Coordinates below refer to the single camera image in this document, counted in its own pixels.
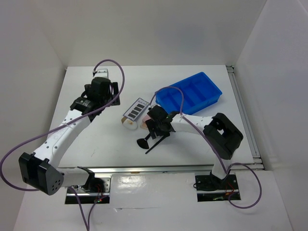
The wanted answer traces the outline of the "pink eyeshadow palette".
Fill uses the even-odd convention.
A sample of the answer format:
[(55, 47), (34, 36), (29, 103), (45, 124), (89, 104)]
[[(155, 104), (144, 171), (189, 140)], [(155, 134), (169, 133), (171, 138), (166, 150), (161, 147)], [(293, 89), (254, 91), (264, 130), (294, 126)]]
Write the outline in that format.
[(142, 122), (141, 125), (140, 125), (140, 128), (142, 129), (148, 129), (147, 125), (145, 122)]

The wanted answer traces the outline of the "black slim makeup brush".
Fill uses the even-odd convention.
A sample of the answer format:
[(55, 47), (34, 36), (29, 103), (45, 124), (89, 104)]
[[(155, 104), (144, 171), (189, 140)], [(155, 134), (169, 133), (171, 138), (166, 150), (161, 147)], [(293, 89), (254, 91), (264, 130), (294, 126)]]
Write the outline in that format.
[(159, 145), (167, 136), (163, 136), (159, 141), (157, 141), (151, 148), (149, 148), (145, 154), (148, 154), (151, 150), (153, 150), (157, 145)]

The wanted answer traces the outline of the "black fan makeup brush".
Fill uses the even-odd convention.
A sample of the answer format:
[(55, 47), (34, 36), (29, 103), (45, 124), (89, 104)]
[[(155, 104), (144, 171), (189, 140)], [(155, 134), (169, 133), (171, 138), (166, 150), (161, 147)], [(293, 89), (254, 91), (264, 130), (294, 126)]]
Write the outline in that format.
[(149, 147), (148, 139), (150, 138), (151, 134), (148, 134), (145, 138), (137, 139), (137, 144), (139, 147), (147, 150), (151, 150), (153, 147)]

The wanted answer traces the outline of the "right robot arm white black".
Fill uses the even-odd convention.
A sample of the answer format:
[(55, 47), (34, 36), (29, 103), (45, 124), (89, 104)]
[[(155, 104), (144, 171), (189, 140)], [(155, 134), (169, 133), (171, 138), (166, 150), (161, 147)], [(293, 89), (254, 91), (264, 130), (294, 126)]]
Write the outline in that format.
[(162, 107), (156, 105), (147, 115), (146, 126), (149, 137), (158, 145), (173, 132), (197, 134), (210, 146), (216, 155), (215, 163), (210, 172), (210, 183), (216, 189), (222, 188), (227, 182), (233, 154), (239, 148), (244, 136), (238, 128), (223, 114), (215, 116), (195, 116), (171, 112), (168, 114)]

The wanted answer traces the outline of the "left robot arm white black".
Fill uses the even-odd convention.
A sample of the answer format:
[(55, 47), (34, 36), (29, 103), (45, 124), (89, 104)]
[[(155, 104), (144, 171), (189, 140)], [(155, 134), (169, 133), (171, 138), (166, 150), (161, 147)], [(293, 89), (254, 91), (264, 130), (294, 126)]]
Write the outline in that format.
[(103, 183), (94, 172), (85, 167), (59, 168), (59, 163), (78, 135), (98, 116), (104, 106), (119, 105), (117, 82), (105, 77), (95, 77), (78, 97), (61, 123), (33, 153), (23, 153), (19, 166), (24, 183), (44, 192), (55, 194), (61, 187), (78, 185), (84, 192), (93, 190), (96, 183)]

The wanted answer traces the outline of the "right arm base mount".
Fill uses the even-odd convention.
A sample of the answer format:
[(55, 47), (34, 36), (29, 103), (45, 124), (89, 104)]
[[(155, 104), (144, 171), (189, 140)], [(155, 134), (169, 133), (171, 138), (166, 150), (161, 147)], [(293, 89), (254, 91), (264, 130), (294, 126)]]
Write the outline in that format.
[(210, 175), (196, 175), (193, 187), (197, 191), (198, 202), (218, 202), (241, 200), (235, 174), (230, 174), (220, 182), (215, 182)]

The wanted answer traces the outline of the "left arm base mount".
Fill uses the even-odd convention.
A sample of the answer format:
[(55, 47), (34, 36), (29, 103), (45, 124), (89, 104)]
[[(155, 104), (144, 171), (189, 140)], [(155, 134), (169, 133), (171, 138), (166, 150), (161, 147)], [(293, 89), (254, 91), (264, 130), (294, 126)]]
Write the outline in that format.
[(88, 189), (85, 189), (84, 187), (79, 185), (74, 185), (71, 189), (67, 189), (65, 204), (78, 204), (74, 192), (76, 192), (82, 205), (92, 205), (94, 203), (108, 204), (110, 203), (111, 182), (111, 175), (97, 174), (95, 176), (94, 182), (90, 185)]

